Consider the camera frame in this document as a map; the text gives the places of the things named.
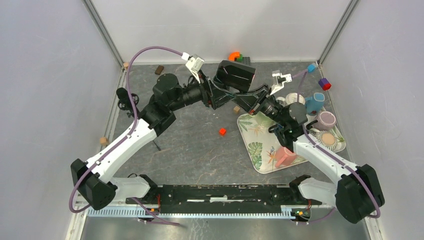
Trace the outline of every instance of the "floral tray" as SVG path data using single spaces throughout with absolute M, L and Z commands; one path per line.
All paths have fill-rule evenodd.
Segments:
M 308 116 L 308 123 L 313 119 L 313 116 Z M 268 128 L 274 124 L 276 123 L 273 120 L 261 112 L 254 116 L 246 113 L 239 116 L 237 119 L 237 125 L 253 167 L 261 174 L 272 173 L 307 161 L 305 158 L 298 156 L 290 165 L 275 167 L 277 162 L 275 153 L 281 145 L 276 135 L 268 132 Z M 345 149 L 346 142 L 339 129 L 335 126 L 331 132 L 338 139 L 338 144 L 334 152 L 337 153 Z

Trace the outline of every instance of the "orange block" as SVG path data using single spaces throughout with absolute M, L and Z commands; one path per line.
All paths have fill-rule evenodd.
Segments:
M 225 128 L 221 128 L 219 130 L 219 134 L 221 134 L 221 136 L 224 136 L 227 133 L 227 130 Z
M 240 52 L 239 52 L 239 51 L 235 51 L 235 52 L 231 53 L 231 54 L 228 56 L 228 60 L 230 60 L 230 61 L 235 61 L 235 60 L 236 60 L 236 58 L 238 58 L 238 57 L 240 57 Z

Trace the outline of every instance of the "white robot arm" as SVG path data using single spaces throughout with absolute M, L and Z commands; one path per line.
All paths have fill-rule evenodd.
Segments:
M 104 208 L 111 201 L 143 198 L 149 193 L 151 184 L 145 178 L 116 178 L 113 175 L 133 154 L 176 120 L 174 111 L 199 101 L 213 109 L 233 101 L 251 115 L 264 113 L 277 122 L 279 127 L 274 131 L 281 145 L 309 160 L 332 181 L 322 182 L 306 175 L 298 177 L 290 183 L 294 199 L 312 199 L 337 207 L 348 221 L 356 223 L 372 213 L 375 205 L 367 198 L 364 186 L 356 182 L 352 175 L 354 171 L 365 182 L 367 189 L 371 189 L 378 205 L 384 204 L 380 184 L 372 167 L 357 166 L 330 151 L 325 154 L 320 150 L 324 146 L 315 143 L 311 134 L 305 134 L 303 124 L 307 118 L 304 105 L 295 102 L 281 106 L 271 94 L 278 90 L 276 86 L 269 88 L 263 85 L 249 91 L 255 75 L 255 69 L 250 66 L 222 61 L 216 76 L 211 80 L 200 70 L 202 61 L 198 60 L 199 57 L 191 58 L 195 59 L 188 60 L 191 63 L 188 67 L 192 73 L 196 73 L 195 79 L 182 87 L 175 75 L 161 75 L 153 87 L 153 96 L 149 103 L 142 111 L 136 108 L 136 114 L 130 107 L 130 97 L 126 90 L 119 89 L 124 94 L 118 94 L 117 91 L 120 108 L 130 111 L 129 116 L 137 116 L 136 121 L 97 155 L 85 162 L 77 159 L 71 165 L 74 185 L 95 210 Z M 279 78 L 281 80 L 276 84 L 291 82 L 289 74 L 279 74 Z M 231 92 L 229 87 L 239 92 Z

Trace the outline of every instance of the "blue block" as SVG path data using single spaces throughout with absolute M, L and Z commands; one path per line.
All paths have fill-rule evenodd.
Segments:
M 312 73 L 317 68 L 317 65 L 315 63 L 312 63 L 311 65 L 307 66 L 307 72 Z

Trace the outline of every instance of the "black robot arm segment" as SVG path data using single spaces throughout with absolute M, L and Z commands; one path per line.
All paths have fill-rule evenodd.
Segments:
M 304 105 L 293 103 L 282 106 L 270 95 L 267 85 L 249 91 L 255 69 L 238 62 L 222 61 L 213 80 L 201 70 L 198 76 L 200 82 L 193 80 L 187 86 L 181 86 L 174 74 L 161 75 L 153 87 L 149 103 L 139 112 L 138 117 L 145 120 L 159 136 L 176 120 L 174 111 L 178 109 L 202 101 L 206 107 L 215 110 L 233 101 L 250 115 L 262 112 L 274 120 L 276 125 L 270 131 L 275 133 L 283 147 L 293 151 L 293 142 L 304 134 L 302 126 L 308 121 Z M 238 92 L 232 92 L 230 88 L 235 88 Z M 118 97 L 126 106 L 130 102 L 128 95 L 124 93 Z

